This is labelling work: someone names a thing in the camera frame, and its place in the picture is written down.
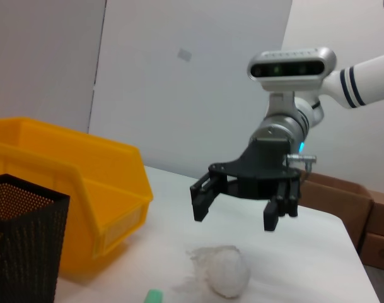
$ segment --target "green object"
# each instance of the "green object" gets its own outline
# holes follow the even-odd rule
[[[158,289],[150,289],[144,303],[162,303],[163,293]]]

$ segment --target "yellow bin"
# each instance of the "yellow bin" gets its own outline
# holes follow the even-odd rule
[[[137,148],[28,118],[0,120],[0,174],[70,195],[66,273],[87,270],[138,229],[153,199]]]

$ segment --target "mesh pencil holder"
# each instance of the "mesh pencil holder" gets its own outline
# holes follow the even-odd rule
[[[0,175],[0,303],[52,303],[69,196]]]

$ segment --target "blue light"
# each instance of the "blue light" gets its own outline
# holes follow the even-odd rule
[[[298,150],[299,153],[301,153],[304,149],[305,143],[301,142],[300,149]]]

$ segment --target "cardboard box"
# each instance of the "cardboard box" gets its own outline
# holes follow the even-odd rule
[[[367,233],[360,258],[364,265],[384,270],[384,236]]]
[[[357,248],[373,200],[364,186],[326,175],[311,174],[301,186],[299,204],[339,217]]]
[[[376,191],[370,193],[375,203],[366,230],[372,234],[384,235],[384,194]]]

